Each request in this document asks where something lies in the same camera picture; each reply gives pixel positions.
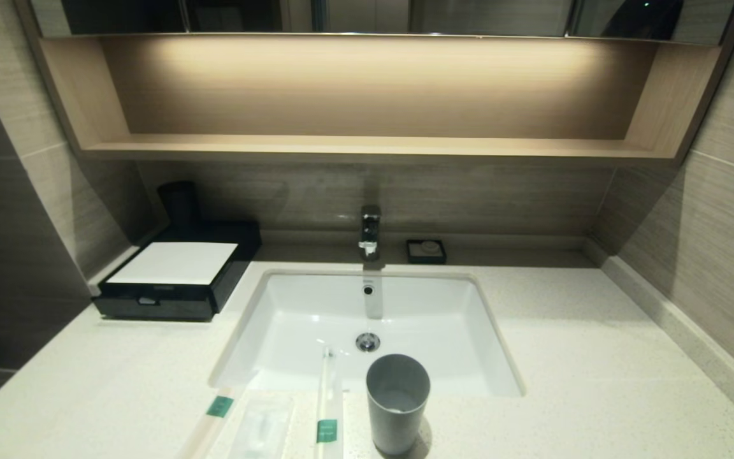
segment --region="sink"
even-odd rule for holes
[[[428,371],[434,395],[522,395],[477,285],[433,277],[265,275],[212,383],[317,390],[324,346],[337,354],[345,391],[366,390],[376,358],[407,354]]]

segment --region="wooden shelf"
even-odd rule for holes
[[[676,165],[734,46],[540,38],[41,38],[77,154],[101,160]]]
[[[131,134],[117,142],[82,149],[88,159],[431,161],[544,163],[574,160],[584,165],[649,164],[669,161],[624,140],[490,139],[379,136],[218,136]]]

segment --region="gray cup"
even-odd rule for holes
[[[382,453],[402,454],[413,447],[428,397],[429,375],[414,358],[390,354],[370,365],[370,428]]]

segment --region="gray wall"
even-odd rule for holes
[[[89,304],[85,279],[155,226],[137,167],[76,160],[10,0],[0,0],[0,367]]]
[[[611,180],[609,168],[139,163],[154,189],[198,184],[209,218],[248,217],[265,230],[359,229],[364,203],[382,207],[382,229],[490,235],[585,235]]]
[[[734,56],[685,167],[619,169],[594,235],[734,356]]]
[[[85,278],[155,226],[134,163],[73,156],[11,0],[0,0],[0,118]]]
[[[0,121],[0,367],[21,366],[88,303]]]

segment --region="black soap dish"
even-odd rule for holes
[[[407,260],[413,265],[445,265],[446,249],[436,239],[408,239]]]

